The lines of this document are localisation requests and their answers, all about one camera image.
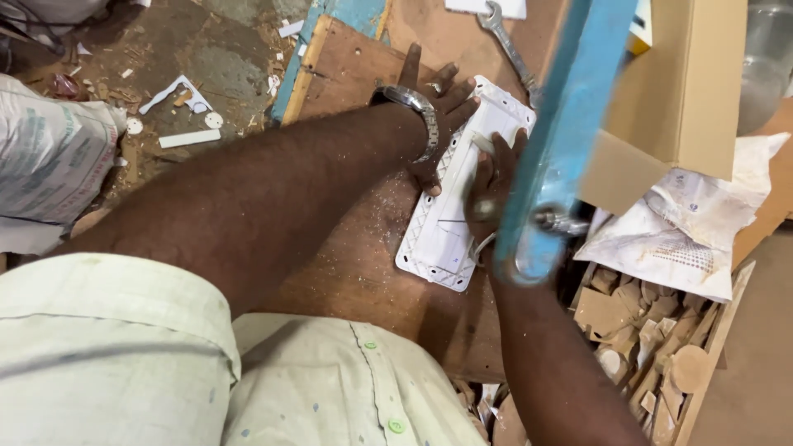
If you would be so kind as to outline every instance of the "hand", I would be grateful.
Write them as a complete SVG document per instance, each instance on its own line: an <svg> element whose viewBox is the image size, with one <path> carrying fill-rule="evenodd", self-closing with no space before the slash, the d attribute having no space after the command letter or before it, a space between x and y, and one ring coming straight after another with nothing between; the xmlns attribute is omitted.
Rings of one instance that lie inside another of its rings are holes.
<svg viewBox="0 0 793 446"><path fill-rule="evenodd" d="M419 185L427 194L437 197L441 194L441 182L438 179L438 162L449 147L451 135L462 127L468 118L473 116L479 107L479 98L468 99L476 86L476 81L468 79L466 82L454 85L454 75L459 71L458 65L448 63L441 68L430 81L440 86L440 92L429 84L417 85L419 78L419 59L421 58L421 45L412 44L405 57L399 84L403 87L418 91L429 99L435 108L435 117L438 120L438 148L435 154L422 163L410 163L408 171L416 176Z"/></svg>
<svg viewBox="0 0 793 446"><path fill-rule="evenodd" d="M518 129L513 149L498 133L493 133L491 140L496 157L494 159L487 152L479 151L476 177L465 201L465 220L475 246L498 229L515 166L526 147L528 135L525 129Z"/></svg>

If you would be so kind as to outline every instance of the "metal watch strap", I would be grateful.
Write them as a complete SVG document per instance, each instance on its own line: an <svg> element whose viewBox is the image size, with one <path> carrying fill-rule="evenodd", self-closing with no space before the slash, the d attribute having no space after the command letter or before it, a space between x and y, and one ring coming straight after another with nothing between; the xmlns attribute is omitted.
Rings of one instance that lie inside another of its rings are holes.
<svg viewBox="0 0 793 446"><path fill-rule="evenodd" d="M381 98L411 108L421 115L424 119L424 124L427 126L427 148L424 149L424 154L413 163L422 163L429 160L435 154L435 150L438 149L438 139L440 137L438 120L435 118L435 107L423 94L401 85L378 86L372 94L370 105L381 103Z"/></svg>

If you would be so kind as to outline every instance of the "shirt sleeve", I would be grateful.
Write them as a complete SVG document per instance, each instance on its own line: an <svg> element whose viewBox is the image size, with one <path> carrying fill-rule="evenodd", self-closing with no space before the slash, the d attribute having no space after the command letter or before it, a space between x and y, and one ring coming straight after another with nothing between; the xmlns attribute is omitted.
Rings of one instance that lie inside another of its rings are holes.
<svg viewBox="0 0 793 446"><path fill-rule="evenodd" d="M80 253L0 275L0 443L219 444L240 377L211 283Z"/></svg>

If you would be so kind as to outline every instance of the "spanner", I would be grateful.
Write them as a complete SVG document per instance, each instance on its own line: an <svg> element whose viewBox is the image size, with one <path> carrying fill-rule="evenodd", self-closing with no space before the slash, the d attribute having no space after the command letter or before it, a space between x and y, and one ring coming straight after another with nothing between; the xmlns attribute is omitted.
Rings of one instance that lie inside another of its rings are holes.
<svg viewBox="0 0 793 446"><path fill-rule="evenodd" d="M534 77L534 74L526 68L523 58L520 57L520 54L515 50L515 46L512 45L512 41L509 40L509 35L507 35L507 31L504 29L504 25L501 21L501 5L493 0L487 0L485 3L490 6L492 14L478 13L477 20L479 20L479 25L496 35L496 39L498 39L501 44L501 48L507 53L509 61L512 62L512 66L515 67L515 71L518 72L520 83L523 84L523 88L525 88L526 92L529 94L529 104L531 108L536 110L542 102L542 88L537 85L537 79Z"/></svg>

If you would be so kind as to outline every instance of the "blue painted wood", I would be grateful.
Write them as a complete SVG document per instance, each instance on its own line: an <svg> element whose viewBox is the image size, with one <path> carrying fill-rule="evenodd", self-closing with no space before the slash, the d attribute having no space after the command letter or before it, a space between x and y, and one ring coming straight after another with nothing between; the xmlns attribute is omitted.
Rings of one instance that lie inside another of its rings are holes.
<svg viewBox="0 0 793 446"><path fill-rule="evenodd" d="M314 0L312 2L305 22L303 22L295 52L292 53L289 64L286 66L278 97L273 104L270 116L274 120L281 122L284 118L286 105L289 103L295 78L300 69L301 58L297 55L297 49L300 48L301 44L307 44L311 40L316 21L320 18L320 15L328 14L338 18L340 21L355 28L359 33L375 38L375 33L387 2L388 0Z"/></svg>
<svg viewBox="0 0 793 446"><path fill-rule="evenodd" d="M578 179L611 94L637 0L571 0L537 124L521 155L496 241L496 274L534 285L564 240L532 221L540 205L572 213Z"/></svg>

